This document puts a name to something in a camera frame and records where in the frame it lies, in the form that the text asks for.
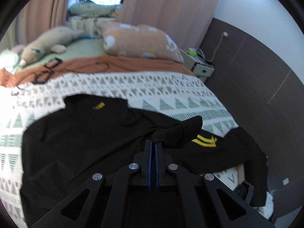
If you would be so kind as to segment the black garment with yellow stripes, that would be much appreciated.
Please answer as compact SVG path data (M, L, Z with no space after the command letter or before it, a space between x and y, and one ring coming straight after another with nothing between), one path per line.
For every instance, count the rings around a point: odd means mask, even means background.
M245 180L254 187L251 206L266 203L266 154L241 127L220 137L203 129L199 115L176 120L131 108L121 98L85 94L65 97L64 103L23 133L20 197L28 226L89 176L113 174L130 163L147 140L161 144L174 163L193 174L243 165Z

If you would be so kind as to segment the patterned white bedspread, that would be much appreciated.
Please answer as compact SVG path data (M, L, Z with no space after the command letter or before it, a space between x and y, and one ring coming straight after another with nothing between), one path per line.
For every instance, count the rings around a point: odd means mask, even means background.
M1 87L1 203L17 227L26 227L20 200L21 143L35 120L64 107L74 94L123 98L132 108L176 120L201 116L203 129L224 136L237 127L217 97L194 76L174 72L65 74L46 84Z

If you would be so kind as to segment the white bedside cabinet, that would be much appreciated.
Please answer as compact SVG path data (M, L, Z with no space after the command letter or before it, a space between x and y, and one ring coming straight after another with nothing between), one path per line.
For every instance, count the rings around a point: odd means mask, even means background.
M198 77L203 83L210 78L214 72L214 67L205 61L201 60L199 56L190 53L192 49L180 49L180 53L183 58L183 65L187 67L196 77Z

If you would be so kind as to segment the peach cartoon pillow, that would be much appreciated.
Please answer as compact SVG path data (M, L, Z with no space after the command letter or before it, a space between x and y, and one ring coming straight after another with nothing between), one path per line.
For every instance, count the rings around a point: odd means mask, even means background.
M102 34L104 50L109 55L184 62L177 44L158 28L109 22Z

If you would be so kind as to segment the beige plush toy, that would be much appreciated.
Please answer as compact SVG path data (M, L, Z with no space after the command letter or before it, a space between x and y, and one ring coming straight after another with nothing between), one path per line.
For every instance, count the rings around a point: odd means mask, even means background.
M52 52L57 54L65 52L66 45L78 40L84 34L85 31L82 29L73 30L65 26L54 27L44 32L25 46L21 54L20 67L35 63Z

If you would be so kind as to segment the orange blanket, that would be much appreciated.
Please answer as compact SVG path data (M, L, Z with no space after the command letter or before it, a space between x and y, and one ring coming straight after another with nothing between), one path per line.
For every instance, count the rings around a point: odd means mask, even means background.
M94 74L145 71L176 72L194 76L183 64L172 60L102 55L98 57L75 58L67 61L56 58L45 65L27 68L15 74L1 69L1 86L10 88L26 82L42 82L68 73Z

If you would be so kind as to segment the pink curtain right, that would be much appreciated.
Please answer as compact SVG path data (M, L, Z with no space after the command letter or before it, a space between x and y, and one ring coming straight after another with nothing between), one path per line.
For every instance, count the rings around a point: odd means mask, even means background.
M120 22L149 25L180 48L200 47L220 0L124 0Z

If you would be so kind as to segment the pink curtain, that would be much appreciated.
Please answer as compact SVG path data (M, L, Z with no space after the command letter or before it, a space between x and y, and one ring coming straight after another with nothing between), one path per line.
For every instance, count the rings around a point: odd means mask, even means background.
M200 47L220 0L124 0L120 22L149 25L180 48Z
M25 43L34 41L42 33L64 25L69 0L30 0L22 10L22 29Z

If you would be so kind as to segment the green bedding bundle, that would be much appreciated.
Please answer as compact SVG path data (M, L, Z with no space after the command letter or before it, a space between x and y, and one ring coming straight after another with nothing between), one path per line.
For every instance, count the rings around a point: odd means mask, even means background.
M80 17L113 17L119 18L122 11L122 4L98 5L90 0L80 1L71 5L67 12L70 16Z

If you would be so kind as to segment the pink curtain left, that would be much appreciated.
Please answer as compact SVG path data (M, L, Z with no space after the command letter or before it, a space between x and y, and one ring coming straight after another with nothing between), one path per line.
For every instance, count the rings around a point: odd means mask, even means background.
M34 41L42 33L64 25L69 0L30 0L22 10L22 29L25 43Z

